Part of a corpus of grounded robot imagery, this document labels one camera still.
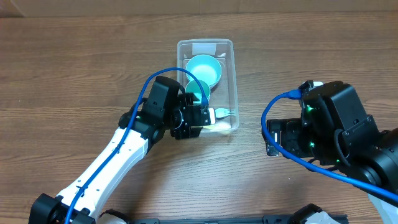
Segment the light blue plastic fork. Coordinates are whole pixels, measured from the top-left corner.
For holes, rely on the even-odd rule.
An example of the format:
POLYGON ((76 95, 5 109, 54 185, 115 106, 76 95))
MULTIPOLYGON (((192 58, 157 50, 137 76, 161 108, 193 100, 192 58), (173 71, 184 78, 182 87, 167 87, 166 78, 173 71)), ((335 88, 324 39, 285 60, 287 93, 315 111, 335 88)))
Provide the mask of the light blue plastic fork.
POLYGON ((217 108, 215 109, 215 115, 216 117, 224 117, 224 116, 230 116, 230 115, 235 115, 236 112, 235 110, 227 109, 227 108, 217 108))

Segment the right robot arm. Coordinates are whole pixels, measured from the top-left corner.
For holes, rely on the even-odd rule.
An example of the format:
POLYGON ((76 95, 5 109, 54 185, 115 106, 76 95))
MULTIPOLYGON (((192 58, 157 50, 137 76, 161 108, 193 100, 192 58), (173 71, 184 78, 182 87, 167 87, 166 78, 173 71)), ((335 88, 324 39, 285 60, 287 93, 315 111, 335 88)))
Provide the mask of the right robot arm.
POLYGON ((382 221, 397 223, 397 130, 378 130, 352 85, 309 80, 277 95, 262 113, 261 131, 268 156, 282 154, 366 192, 382 221), (283 98, 300 103, 300 117, 267 119, 283 98))

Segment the light blue bowl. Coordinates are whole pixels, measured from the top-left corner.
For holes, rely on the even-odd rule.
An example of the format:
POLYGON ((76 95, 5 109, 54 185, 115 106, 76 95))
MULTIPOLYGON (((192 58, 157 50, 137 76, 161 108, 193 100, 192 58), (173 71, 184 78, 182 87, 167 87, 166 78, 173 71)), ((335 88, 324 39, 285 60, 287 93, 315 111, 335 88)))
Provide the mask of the light blue bowl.
POLYGON ((200 75, 197 76, 197 79, 204 81, 210 88, 213 88, 221 80, 221 75, 200 75))

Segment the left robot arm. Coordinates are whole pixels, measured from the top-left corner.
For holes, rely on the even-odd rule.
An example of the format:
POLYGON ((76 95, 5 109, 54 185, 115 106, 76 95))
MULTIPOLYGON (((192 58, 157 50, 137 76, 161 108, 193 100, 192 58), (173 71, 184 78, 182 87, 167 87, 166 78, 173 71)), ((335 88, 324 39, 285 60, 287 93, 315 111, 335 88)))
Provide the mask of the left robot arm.
POLYGON ((193 93, 151 93, 121 116, 119 127, 102 153, 77 180, 56 197, 40 195, 29 223, 129 223, 123 214, 103 211, 109 196, 129 170, 159 142, 166 130, 175 139, 195 138, 215 123, 215 111, 196 104, 193 93))

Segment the teal plastic fork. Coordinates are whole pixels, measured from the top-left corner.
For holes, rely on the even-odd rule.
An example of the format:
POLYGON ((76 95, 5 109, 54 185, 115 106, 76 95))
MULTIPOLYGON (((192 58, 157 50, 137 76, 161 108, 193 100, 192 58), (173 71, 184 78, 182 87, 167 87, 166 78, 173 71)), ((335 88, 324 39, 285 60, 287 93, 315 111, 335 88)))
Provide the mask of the teal plastic fork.
POLYGON ((215 117, 216 119, 223 119, 227 116, 230 116, 232 112, 230 110, 224 110, 223 108, 218 108, 215 110, 215 117))

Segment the white plastic spoon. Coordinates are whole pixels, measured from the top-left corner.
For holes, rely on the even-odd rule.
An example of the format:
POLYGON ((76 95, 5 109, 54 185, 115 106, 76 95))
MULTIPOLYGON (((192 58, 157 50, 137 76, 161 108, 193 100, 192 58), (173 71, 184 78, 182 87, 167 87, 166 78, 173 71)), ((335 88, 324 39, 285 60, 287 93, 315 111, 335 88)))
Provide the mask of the white plastic spoon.
POLYGON ((221 127, 221 130, 219 130, 217 132, 227 134, 227 133, 229 133, 231 131, 231 125, 228 122, 220 121, 220 122, 217 122, 215 124, 218 124, 221 127))

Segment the teal green cup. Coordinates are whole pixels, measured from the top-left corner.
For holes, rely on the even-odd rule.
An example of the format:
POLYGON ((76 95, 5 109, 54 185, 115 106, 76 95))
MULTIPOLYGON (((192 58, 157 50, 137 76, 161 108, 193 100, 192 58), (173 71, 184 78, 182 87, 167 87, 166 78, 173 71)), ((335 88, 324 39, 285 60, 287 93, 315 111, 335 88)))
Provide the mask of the teal green cup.
MULTIPOLYGON (((206 99, 210 100, 211 89, 210 89, 209 85, 206 82, 204 82, 203 80, 199 80, 199 82, 200 82, 201 86, 203 87, 203 90, 206 95, 206 99)), ((187 83, 187 85, 185 87, 185 91, 187 93, 193 93, 193 102, 194 103, 201 103, 201 99, 202 99, 201 89, 195 80, 192 80, 189 83, 187 83)))

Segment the teal bowl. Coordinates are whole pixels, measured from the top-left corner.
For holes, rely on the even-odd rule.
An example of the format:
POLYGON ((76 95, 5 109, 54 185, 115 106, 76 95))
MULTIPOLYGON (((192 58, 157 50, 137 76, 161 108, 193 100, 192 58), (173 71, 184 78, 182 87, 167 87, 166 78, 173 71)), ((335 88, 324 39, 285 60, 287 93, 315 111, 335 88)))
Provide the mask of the teal bowl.
POLYGON ((200 75, 222 75, 220 62, 211 55, 194 56, 187 62, 185 69, 195 77, 200 75))

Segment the yellow plastic fork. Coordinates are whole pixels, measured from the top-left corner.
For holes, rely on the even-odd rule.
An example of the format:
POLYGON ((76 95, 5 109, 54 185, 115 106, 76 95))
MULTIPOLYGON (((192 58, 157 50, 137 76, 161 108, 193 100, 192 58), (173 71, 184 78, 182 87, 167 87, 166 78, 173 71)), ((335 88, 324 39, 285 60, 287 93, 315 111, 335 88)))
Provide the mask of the yellow plastic fork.
POLYGON ((209 126, 204 126, 203 129, 207 129, 209 131, 219 131, 221 130, 221 127, 218 124, 213 124, 209 126))

